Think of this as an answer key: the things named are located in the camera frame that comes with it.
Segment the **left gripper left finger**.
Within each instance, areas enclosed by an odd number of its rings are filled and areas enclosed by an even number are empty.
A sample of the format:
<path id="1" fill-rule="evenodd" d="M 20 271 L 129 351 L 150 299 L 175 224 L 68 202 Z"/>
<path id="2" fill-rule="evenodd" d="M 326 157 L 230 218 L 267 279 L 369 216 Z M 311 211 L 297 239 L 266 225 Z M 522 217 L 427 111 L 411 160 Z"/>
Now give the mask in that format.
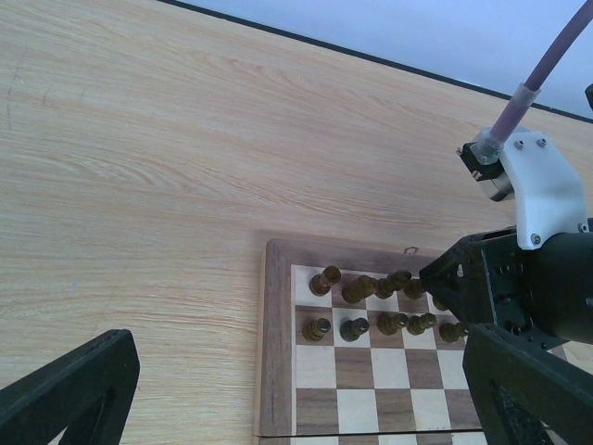
<path id="1" fill-rule="evenodd" d="M 1 389 L 1 442 L 118 444 L 139 374 L 132 332 L 108 330 Z"/>

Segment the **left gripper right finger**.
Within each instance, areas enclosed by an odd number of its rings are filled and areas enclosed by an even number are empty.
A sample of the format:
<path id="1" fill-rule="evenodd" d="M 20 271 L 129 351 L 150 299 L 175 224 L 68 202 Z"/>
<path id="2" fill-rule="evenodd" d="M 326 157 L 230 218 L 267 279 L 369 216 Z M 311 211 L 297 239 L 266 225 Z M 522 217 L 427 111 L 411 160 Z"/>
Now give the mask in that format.
<path id="1" fill-rule="evenodd" d="M 592 375 L 492 324 L 473 324 L 463 371 L 489 444 L 592 442 Z"/>

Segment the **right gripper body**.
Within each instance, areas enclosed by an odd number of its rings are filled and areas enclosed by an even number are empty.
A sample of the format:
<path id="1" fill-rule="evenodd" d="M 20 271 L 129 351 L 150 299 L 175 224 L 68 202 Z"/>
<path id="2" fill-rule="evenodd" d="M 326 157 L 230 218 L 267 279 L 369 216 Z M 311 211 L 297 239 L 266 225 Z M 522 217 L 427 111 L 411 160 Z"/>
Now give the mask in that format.
<path id="1" fill-rule="evenodd" d="M 526 254 L 514 228 L 462 237 L 420 270 L 420 280 L 463 324 L 493 324 L 543 350 L 565 343 L 533 319 Z"/>

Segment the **dark chess piece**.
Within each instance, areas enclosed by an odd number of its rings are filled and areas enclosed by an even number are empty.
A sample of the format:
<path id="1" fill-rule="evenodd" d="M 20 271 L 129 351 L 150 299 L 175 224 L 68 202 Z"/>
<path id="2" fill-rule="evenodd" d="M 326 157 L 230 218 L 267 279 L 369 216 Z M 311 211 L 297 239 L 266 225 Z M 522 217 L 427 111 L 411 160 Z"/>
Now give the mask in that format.
<path id="1" fill-rule="evenodd" d="M 419 278 L 412 278 L 403 287 L 404 295 L 411 300 L 417 300 L 424 296 L 425 289 L 422 281 Z"/>
<path id="2" fill-rule="evenodd" d="M 354 342 L 362 335 L 366 334 L 370 328 L 369 322 L 365 318 L 356 318 L 345 320 L 340 324 L 340 337 L 346 342 Z"/>
<path id="3" fill-rule="evenodd" d="M 446 312 L 448 310 L 448 306 L 437 299 L 435 296 L 432 296 L 432 303 L 434 307 L 440 312 Z"/>
<path id="4" fill-rule="evenodd" d="M 302 326 L 302 335 L 307 341 L 319 342 L 331 328 L 331 322 L 326 318 L 309 319 Z"/>
<path id="5" fill-rule="evenodd" d="M 408 325 L 409 317 L 405 313 L 382 312 L 377 319 L 377 328 L 385 336 L 393 336 Z"/>
<path id="6" fill-rule="evenodd" d="M 409 317 L 407 330 L 411 335 L 419 336 L 427 329 L 433 328 L 436 322 L 435 315 L 429 312 L 422 315 L 412 315 Z"/>
<path id="7" fill-rule="evenodd" d="M 468 328 L 461 322 L 443 323 L 438 329 L 441 339 L 446 343 L 454 343 L 468 336 Z"/>
<path id="8" fill-rule="evenodd" d="M 329 265 L 309 280 L 309 290 L 314 296 L 322 297 L 340 282 L 341 276 L 342 274 L 336 266 Z"/>
<path id="9" fill-rule="evenodd" d="M 342 288 L 342 298 L 348 304 L 358 304 L 374 295 L 377 290 L 378 280 L 362 274 Z"/>

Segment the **dark pawn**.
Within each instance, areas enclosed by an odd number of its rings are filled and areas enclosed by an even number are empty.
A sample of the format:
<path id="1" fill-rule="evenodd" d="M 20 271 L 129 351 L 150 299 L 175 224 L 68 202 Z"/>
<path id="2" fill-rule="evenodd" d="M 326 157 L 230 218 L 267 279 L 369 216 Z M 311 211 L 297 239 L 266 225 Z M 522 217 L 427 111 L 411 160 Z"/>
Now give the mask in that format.
<path id="1" fill-rule="evenodd" d="M 409 270 L 400 269 L 377 280 L 375 296 L 379 299 L 388 299 L 395 292 L 401 290 L 412 278 Z"/>

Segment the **wooden chess board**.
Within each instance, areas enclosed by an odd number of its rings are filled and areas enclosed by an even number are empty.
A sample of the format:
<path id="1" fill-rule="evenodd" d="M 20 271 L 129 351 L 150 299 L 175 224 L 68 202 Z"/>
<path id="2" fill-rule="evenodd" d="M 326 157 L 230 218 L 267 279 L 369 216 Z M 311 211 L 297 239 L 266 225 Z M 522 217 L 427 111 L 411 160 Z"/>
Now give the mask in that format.
<path id="1" fill-rule="evenodd" d="M 382 312 L 432 313 L 454 323 L 430 295 L 370 296 L 350 305 L 342 288 L 362 274 L 380 279 L 399 269 L 417 273 L 434 257 L 409 247 L 380 251 L 302 240 L 272 239 L 262 254 L 254 409 L 257 444 L 482 444 L 486 437 L 462 371 L 465 340 L 444 342 L 436 327 L 419 336 L 381 334 Z M 324 296 L 309 280 L 329 265 L 342 276 Z M 319 342 L 302 326 L 326 318 Z M 340 337 L 345 320 L 370 328 L 354 342 Z"/>

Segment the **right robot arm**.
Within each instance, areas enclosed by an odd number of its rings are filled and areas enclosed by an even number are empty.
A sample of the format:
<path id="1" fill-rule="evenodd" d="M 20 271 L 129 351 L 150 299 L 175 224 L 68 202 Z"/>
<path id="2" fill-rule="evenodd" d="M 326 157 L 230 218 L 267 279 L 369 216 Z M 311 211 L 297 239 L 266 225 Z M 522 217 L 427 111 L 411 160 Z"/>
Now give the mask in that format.
<path id="1" fill-rule="evenodd" d="M 485 194 L 515 203 L 513 226 L 467 235 L 420 271 L 464 324 L 493 324 L 543 350 L 592 341 L 592 220 L 583 181 L 551 139 L 516 125 L 458 150 Z"/>

